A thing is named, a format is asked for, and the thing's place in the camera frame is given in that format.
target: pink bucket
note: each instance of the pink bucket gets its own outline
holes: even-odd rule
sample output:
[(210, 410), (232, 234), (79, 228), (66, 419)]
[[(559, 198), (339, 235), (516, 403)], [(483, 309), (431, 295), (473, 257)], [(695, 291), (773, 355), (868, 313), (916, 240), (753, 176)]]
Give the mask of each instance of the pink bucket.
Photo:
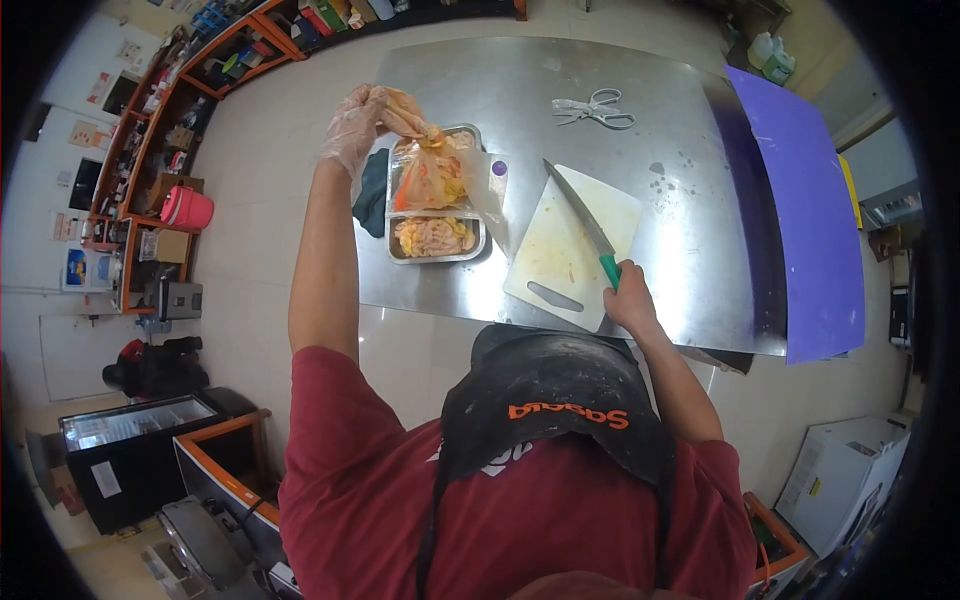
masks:
[(213, 201), (184, 185), (174, 185), (170, 189), (160, 211), (160, 221), (184, 228), (205, 228), (212, 218)]

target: glass freezer lid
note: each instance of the glass freezer lid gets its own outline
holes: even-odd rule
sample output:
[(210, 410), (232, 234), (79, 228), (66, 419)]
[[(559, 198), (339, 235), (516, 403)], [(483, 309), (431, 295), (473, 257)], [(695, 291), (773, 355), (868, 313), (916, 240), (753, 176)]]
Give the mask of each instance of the glass freezer lid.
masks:
[(64, 418), (63, 440), (68, 452), (112, 444), (155, 431), (169, 429), (216, 413), (193, 396), (158, 406), (137, 404), (125, 409)]

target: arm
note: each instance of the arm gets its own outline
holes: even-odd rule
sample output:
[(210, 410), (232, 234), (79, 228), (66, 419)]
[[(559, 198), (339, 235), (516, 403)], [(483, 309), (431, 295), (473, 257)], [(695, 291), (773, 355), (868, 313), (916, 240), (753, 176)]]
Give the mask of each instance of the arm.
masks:
[(673, 435), (690, 444), (723, 440), (720, 418), (707, 393), (657, 321), (643, 270), (631, 260), (620, 263), (620, 268), (619, 290), (604, 290), (604, 307), (643, 352), (660, 418)]
[(320, 150), (290, 290), (287, 329), (294, 354), (317, 346), (359, 362), (360, 299), (350, 188), (353, 182), (359, 184), (387, 102), (385, 90), (371, 91), (370, 85), (360, 85), (337, 107)]

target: white cutting board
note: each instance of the white cutting board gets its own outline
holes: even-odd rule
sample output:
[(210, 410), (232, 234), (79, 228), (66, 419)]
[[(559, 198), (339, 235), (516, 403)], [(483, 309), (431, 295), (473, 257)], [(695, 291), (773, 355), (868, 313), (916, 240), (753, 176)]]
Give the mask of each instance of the white cutting board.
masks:
[[(626, 258), (640, 221), (640, 201), (583, 173), (556, 166), (600, 224), (616, 250), (617, 262)], [(527, 287), (529, 281), (576, 300), (583, 305), (583, 312), (554, 306), (532, 292)], [(550, 178), (510, 266), (503, 291), (596, 332), (605, 314), (603, 290), (610, 286), (600, 266), (600, 253), (563, 192)]]

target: black apron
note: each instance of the black apron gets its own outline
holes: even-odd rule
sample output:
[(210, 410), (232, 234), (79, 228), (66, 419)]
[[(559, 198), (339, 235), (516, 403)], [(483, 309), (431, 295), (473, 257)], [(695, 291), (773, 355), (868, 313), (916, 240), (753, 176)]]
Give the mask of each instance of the black apron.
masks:
[(591, 436), (657, 495), (655, 588), (667, 587), (664, 547), (676, 446), (650, 405), (622, 340), (489, 325), (473, 344), (470, 372), (446, 395), (427, 526), (417, 554), (417, 598), (426, 583), (446, 487), (517, 444), (569, 432)]

